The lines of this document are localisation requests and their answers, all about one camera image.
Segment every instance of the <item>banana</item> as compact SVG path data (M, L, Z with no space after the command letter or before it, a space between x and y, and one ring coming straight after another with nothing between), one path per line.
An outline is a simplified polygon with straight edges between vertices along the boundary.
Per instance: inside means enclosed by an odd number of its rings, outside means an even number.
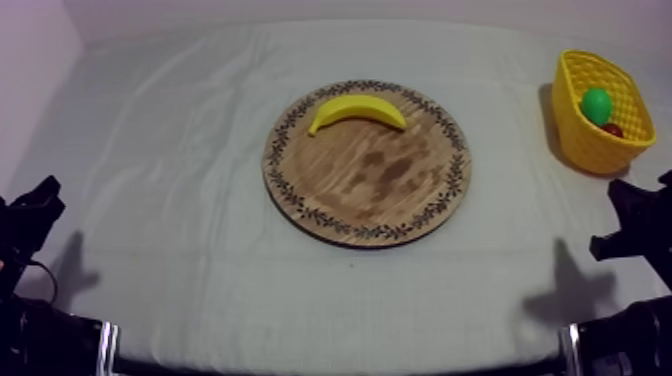
M342 95L320 106L308 134L315 136L321 127L350 117L372 119L395 128L406 129L404 115L392 103L371 95Z

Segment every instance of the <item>green ball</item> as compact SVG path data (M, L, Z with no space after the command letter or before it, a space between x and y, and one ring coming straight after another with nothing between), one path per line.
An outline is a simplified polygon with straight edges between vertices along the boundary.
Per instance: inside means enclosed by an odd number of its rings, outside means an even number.
M592 88L583 94L581 112L595 125L602 126L606 124L611 115L612 108L611 98L604 89Z

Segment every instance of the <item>wooden plate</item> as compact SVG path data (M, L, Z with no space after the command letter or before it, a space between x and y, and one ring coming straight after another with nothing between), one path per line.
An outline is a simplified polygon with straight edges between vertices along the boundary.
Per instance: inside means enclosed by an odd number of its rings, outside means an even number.
M407 129L346 119L308 136L317 109L343 94L390 101ZM379 81L340 82L297 100L264 152L264 180L285 216L320 239L354 247L393 246L434 230L462 201L471 176L453 118L424 95Z

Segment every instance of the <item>plastic basket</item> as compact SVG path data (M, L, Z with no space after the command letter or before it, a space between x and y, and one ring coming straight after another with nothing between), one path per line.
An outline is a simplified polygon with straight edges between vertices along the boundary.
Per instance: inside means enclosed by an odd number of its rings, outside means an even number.
M579 108L590 88L603 88L613 102L610 123L624 138L591 123ZM611 62L590 52L567 50L560 55L553 83L553 112L563 154L581 169L610 174L656 142L649 113L632 78Z

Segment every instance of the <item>table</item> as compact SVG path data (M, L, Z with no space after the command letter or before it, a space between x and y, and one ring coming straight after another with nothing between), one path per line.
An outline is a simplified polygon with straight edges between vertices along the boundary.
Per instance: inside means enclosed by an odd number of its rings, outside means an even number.
M11 191L48 174L66 213L38 259L59 305L122 328L125 357L206 370L429 372L535 360L556 330L667 293L644 260L597 263L617 230L608 180L553 150L550 83L581 48L630 72L658 144L624 179L672 162L669 61L597 42L420 21L239 25L87 49ZM412 244L359 253L294 228L261 154L282 111L347 79L433 98L473 159L462 206Z

